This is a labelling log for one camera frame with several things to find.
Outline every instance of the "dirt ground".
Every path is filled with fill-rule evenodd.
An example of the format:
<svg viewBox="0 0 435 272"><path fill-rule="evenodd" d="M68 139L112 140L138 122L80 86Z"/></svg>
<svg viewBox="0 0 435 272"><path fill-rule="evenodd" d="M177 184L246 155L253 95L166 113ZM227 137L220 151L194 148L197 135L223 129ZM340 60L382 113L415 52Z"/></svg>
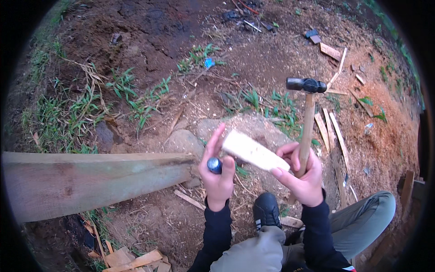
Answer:
<svg viewBox="0 0 435 272"><path fill-rule="evenodd" d="M63 14L63 21L55 30L68 59L81 64L92 62L98 72L108 78L112 76L111 68L119 67L120 71L125 71L134 67L134 90L139 96L159 84L162 78L172 75L170 91L159 113L153 113L145 129L138 133L137 123L128 119L129 105L125 100L119 100L112 90L103 89L104 100L113 104L111 111L120 113L115 119L117 126L113 131L121 140L113 143L110 150L105 150L95 137L96 133L93 134L99 152L164 152L163 143L181 101L186 103L178 122L183 124L183 128L195 132L201 119L229 116L219 93L237 95L239 89L234 83L245 90L250 90L249 85L252 85L260 96L270 97L273 90L281 95L287 92L284 85L286 77L313 77L329 82L338 70L339 63L322 54L318 45L313 45L303 37L305 31L313 27L318 30L322 42L339 51L348 48L343 72L332 88L353 90L359 97L369 96L373 101L371 109L374 114L379 114L382 107L388 120L386 123L370 118L351 95L320 94L316 98L317 109L326 108L336 116L349 151L351 172L348 173L348 185L345 188L347 204L356 202L349 185L354 188L358 200L379 190L387 190L395 195L396 214L400 214L402 207L396 189L399 178L407 170L419 172L417 134L421 106L417 95L411 95L411 88L415 85L412 73L389 34L385 30L376 32L375 28L379 24L377 18L364 4L361 14L357 12L357 2L350 2L351 11L345 9L341 2L277 3L269 0L249 3L261 13L261 21L268 24L275 22L279 28L276 27L273 32L265 28L262 33L253 31L241 23L244 18L254 18L247 12L245 17L239 15L239 18L224 20L222 14L234 9L230 1L96 0L74 3ZM347 19L346 15L349 14L355 15L355 20ZM110 42L114 33L122 36L116 44ZM214 77L199 77L195 81L196 85L192 86L188 81L195 79L201 68L181 74L178 73L177 63L188 57L192 46L205 46L208 43L221 48L214 57L227 64L212 67L210 73ZM31 140L22 135L20 128L21 112L25 107L34 106L40 94L53 93L49 79L57 77L65 86L72 86L75 84L74 78L83 76L78 66L65 61L50 62L39 87L28 90L25 74L31 65L31 51L32 48L24 52L11 87L12 90L25 93L20 101L26 102L17 102L16 96L11 98L11 133L5 146L8 151L31 150ZM380 69L390 63L394 64L395 69L388 75L388 81L384 82ZM356 71L351 70L352 64L357 67ZM357 73L364 78L364 86L356 80ZM401 79L399 82L402 85L396 86L396 79ZM296 116L303 120L304 95L289 91L289 98L295 104ZM373 126L367 128L366 125L370 123ZM323 143L317 126L314 138ZM338 152L339 156L331 156L324 144L317 148L324 166L324 179L329 186L336 184L332 160L339 161L345 172L338 141L336 146L334 152ZM167 188L113 204L107 207L107 213L102 213L102 222L108 230L107 238L115 247L126 245L137 252L159 248L169 257L173 271L186 271L202 246L204 216L201 210L175 196L173 190ZM236 190L244 192L237 183ZM258 188L252 190L261 193ZM200 202L205 197L201 187L190 189L187 193ZM234 243L255 235L251 212L253 200L254 197L246 192L231 200ZM401 228L397 215L386 233ZM30 244L41 263L44 263L42 256L56 255L57 252L71 255L78 251L79 255L86 257L86 249L68 235L71 232L65 230L66 225L62 218L25 224ZM362 253L364 257L357 257L358 271L370 271L367 260L379 242L378 239L366 249ZM68 271L66 267L70 259L63 255L57 260L57 269Z"/></svg>

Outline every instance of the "black shoe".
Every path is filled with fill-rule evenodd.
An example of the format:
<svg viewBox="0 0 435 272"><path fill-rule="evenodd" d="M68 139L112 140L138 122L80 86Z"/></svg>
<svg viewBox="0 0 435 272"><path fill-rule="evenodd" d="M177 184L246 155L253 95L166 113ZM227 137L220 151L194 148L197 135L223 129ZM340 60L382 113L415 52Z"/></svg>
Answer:
<svg viewBox="0 0 435 272"><path fill-rule="evenodd" d="M279 222L279 207L276 198L272 193L261 194L254 202L254 220L257 231L262 226L277 226L282 228Z"/></svg>

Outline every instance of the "leg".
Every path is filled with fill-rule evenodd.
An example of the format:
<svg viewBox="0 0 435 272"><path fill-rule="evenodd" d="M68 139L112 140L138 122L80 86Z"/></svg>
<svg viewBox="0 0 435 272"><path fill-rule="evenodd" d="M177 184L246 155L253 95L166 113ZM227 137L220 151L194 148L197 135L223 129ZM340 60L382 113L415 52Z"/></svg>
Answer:
<svg viewBox="0 0 435 272"><path fill-rule="evenodd" d="M285 233L277 226L263 226L258 237L235 244L210 266L210 272L279 272Z"/></svg>
<svg viewBox="0 0 435 272"><path fill-rule="evenodd" d="M396 211L392 193L379 191L329 216L335 250L346 259L366 249L387 228Z"/></svg>

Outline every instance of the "left hand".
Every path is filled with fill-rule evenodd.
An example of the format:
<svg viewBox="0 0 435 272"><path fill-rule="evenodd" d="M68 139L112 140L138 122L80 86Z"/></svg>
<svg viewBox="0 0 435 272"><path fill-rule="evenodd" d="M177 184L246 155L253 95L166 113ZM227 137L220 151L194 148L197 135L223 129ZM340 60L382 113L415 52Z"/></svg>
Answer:
<svg viewBox="0 0 435 272"><path fill-rule="evenodd" d="M219 156L223 141L221 135L224 130L225 124L222 123L205 146L204 155L198 165L199 174L207 193L208 207L214 212L218 212L225 207L225 202L231 197L234 189L233 178L236 167L232 157L226 156L223 158L221 175L213 174L207 167L208 159Z"/></svg>

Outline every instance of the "black jacket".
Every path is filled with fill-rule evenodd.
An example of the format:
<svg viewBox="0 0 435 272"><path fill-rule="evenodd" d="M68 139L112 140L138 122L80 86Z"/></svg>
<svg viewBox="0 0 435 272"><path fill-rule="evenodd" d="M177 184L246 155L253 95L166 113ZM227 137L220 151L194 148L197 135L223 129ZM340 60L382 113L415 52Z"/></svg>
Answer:
<svg viewBox="0 0 435 272"><path fill-rule="evenodd" d="M219 212L208 208L205 200L205 230L204 246L198 252L189 272L208 272L212 262L217 261L222 253L231 245L231 212L228 206ZM303 205L302 221L306 229L304 233L304 250L306 263L289 262L283 267L283 272L314 271L314 272L344 272L356 271L344 256L334 249L329 223L329 206L323 201L317 207Z"/></svg>

